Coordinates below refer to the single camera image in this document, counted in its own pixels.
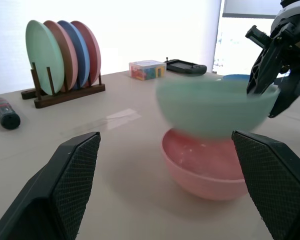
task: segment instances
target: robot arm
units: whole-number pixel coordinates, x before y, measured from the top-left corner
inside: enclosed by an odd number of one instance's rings
[[[263,94],[278,74],[287,73],[269,118],[286,110],[300,96],[300,0],[282,0],[271,35],[253,26],[246,37],[262,48],[252,67],[247,94]]]

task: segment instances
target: green plate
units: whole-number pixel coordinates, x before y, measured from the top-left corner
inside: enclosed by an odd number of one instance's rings
[[[41,89],[52,95],[47,71],[47,67],[50,67],[54,92],[59,92],[64,83],[65,67],[52,32],[42,23],[31,20],[26,26],[25,42],[31,67],[35,63]]]

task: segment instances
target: table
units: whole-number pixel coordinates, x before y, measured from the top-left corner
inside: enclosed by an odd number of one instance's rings
[[[102,80],[105,92],[43,109],[22,100],[19,92],[1,95],[22,123],[13,131],[0,126],[0,218],[59,144],[100,131],[78,240],[272,239],[248,195],[229,202],[203,200],[170,178],[160,149],[170,127],[156,104],[156,80],[139,81],[127,72]],[[300,157],[300,98],[255,132],[286,143]]]

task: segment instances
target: blue bowl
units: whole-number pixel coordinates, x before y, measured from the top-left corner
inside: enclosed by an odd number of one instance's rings
[[[231,74],[231,75],[225,75],[222,77],[222,80],[237,80],[237,81],[249,81],[250,75],[246,74]]]

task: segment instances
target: small box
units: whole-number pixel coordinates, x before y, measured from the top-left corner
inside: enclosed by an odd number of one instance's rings
[[[129,63],[130,76],[139,80],[149,80],[164,77],[167,64],[160,61],[145,60]]]

